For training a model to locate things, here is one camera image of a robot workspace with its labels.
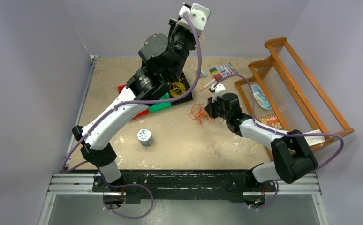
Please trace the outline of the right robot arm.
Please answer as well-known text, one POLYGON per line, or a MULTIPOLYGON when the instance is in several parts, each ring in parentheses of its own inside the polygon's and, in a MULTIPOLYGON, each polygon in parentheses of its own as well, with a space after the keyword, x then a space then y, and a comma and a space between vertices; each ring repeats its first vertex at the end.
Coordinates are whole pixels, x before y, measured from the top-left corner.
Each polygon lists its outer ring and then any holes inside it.
POLYGON ((251 139, 272 151, 273 161, 259 164, 247 172, 246 185, 259 190, 265 182, 282 180, 291 184, 318 167, 304 135, 299 130, 275 131, 242 112, 234 93, 209 97, 204 108, 212 119, 222 118, 234 134, 251 139))

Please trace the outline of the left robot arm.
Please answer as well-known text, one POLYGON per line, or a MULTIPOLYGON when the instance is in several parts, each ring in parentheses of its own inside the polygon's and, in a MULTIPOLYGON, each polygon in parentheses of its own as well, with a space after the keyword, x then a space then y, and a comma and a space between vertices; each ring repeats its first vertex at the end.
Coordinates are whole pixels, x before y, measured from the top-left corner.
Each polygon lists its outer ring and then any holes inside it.
POLYGON ((72 129, 83 158, 96 166, 104 185, 112 192, 122 187, 121 172, 110 140, 131 119, 149 106, 161 103, 170 91, 170 83, 179 80, 190 51, 201 52, 199 34, 202 29, 184 14, 169 21, 169 35, 149 36, 138 55, 141 67, 126 82, 118 97, 91 123, 72 129))

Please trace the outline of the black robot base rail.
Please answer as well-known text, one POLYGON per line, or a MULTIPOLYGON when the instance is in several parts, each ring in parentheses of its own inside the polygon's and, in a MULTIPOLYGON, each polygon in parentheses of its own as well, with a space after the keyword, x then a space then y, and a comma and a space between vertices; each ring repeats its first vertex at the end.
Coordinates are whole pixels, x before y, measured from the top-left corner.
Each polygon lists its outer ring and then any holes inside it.
POLYGON ((122 194, 126 203, 155 200, 227 200, 232 203, 265 201, 275 191, 273 181, 252 184, 247 169, 233 170, 121 170, 121 178, 106 184, 100 174, 93 177, 92 191, 122 194))

